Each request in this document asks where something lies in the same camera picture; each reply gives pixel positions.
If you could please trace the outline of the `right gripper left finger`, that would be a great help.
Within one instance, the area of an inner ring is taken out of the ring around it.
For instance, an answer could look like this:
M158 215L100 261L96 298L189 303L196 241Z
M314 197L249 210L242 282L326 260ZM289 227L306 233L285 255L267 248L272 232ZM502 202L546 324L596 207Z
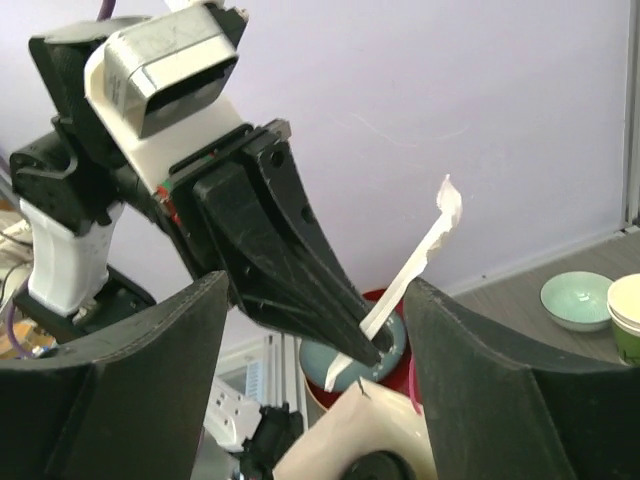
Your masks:
M187 479L227 314L213 272L158 305L1 364L5 479Z

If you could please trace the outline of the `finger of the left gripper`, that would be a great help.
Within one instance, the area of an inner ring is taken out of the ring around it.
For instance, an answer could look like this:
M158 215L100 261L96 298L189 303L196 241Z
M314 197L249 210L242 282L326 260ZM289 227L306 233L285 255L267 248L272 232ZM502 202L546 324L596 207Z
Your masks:
M320 338L320 308L267 212L263 187L259 173L226 164L195 189L240 306L261 325L335 348Z
M264 182L260 197L275 215L276 231L284 239L306 284L312 289L320 338L365 365L380 360L379 350L359 328L368 312L366 302L342 269L317 220L286 141L260 153L256 168Z

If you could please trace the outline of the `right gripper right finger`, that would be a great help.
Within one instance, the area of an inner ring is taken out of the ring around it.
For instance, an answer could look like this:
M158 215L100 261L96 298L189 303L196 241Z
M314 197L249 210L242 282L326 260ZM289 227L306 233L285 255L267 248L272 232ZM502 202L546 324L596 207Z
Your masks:
M557 349L422 279L404 297L442 479L635 479L639 371Z

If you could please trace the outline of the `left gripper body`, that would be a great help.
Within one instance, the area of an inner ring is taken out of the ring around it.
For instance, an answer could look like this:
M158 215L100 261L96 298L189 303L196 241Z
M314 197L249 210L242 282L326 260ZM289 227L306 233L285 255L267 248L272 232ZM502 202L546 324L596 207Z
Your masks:
M291 126L280 118L264 126L243 124L170 167L168 177L152 195L158 225L171 238L193 279L222 268L207 225L204 199L195 192L196 185L211 180L224 165L238 161L242 149L264 132L287 140Z

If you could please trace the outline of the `white paper-wrapped straw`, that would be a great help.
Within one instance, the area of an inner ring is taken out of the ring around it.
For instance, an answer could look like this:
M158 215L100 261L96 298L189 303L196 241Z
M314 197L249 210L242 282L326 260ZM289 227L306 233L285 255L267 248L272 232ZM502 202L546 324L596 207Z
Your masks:
M462 196L447 174L436 196L440 216L401 267L389 287L360 322L359 328L368 340L380 331L394 307L402 299L409 284L425 270L429 258L442 246L446 237L459 224L463 212Z

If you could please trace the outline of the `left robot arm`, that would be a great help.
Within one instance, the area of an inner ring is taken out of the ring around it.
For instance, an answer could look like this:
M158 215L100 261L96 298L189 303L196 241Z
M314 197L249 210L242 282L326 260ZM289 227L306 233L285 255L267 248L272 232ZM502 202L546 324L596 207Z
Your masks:
M245 122L223 90L247 14L212 1L157 17L81 21L29 52L53 129L10 158L34 234L31 297L60 316L107 281L125 206L157 225L193 278L223 271L256 323L373 365L368 306L305 194L290 125Z

